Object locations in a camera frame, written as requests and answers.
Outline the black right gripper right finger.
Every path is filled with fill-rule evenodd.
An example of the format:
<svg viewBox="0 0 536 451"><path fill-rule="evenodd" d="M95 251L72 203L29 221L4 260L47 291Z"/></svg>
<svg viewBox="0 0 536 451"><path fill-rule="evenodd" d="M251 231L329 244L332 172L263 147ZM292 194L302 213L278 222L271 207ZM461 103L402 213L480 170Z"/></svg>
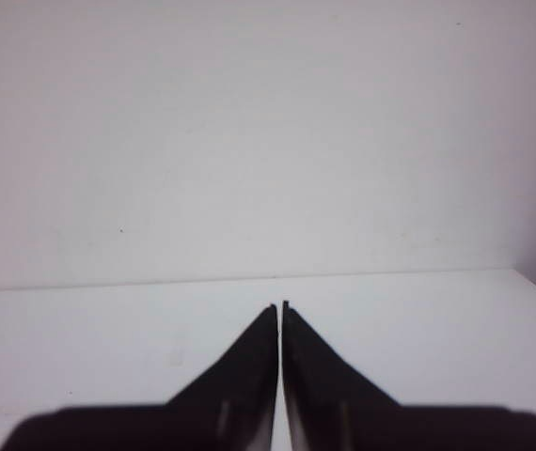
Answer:
<svg viewBox="0 0 536 451"><path fill-rule="evenodd" d="M282 304L281 365L294 450L358 450L353 413L401 407L342 359L288 301Z"/></svg>

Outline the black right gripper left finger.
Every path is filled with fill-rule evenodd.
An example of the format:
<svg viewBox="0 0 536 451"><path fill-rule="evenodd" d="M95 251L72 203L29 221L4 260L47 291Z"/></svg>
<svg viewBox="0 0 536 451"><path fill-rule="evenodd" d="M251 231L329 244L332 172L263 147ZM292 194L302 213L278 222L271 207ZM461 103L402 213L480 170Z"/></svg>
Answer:
<svg viewBox="0 0 536 451"><path fill-rule="evenodd" d="M271 304L166 408L171 450L269 450L278 382L278 328Z"/></svg>

